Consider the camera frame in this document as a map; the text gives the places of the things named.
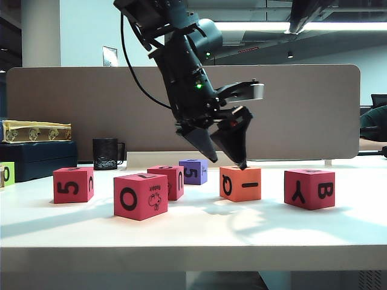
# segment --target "black mug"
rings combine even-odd
[[[94,170],[117,169],[117,165],[125,159],[125,143],[118,142],[117,138],[93,138]]]

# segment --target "person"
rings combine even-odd
[[[387,103],[381,103],[360,116],[359,149],[381,151],[385,146],[387,146]]]

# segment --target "dark blue box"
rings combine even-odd
[[[0,144],[0,161],[15,162],[15,181],[51,176],[54,170],[77,166],[75,141]]]

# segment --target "ceiling light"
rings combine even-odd
[[[387,22],[309,22],[304,30],[385,31]]]
[[[216,22],[221,31],[287,31],[289,22]],[[387,22],[309,22],[304,30],[387,31]]]
[[[289,22],[216,22],[220,31],[285,31]]]

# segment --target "mug handle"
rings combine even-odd
[[[125,160],[125,143],[124,142],[118,142],[117,144],[122,144],[121,147],[121,159],[119,159],[119,162],[117,162],[117,165],[121,165]]]

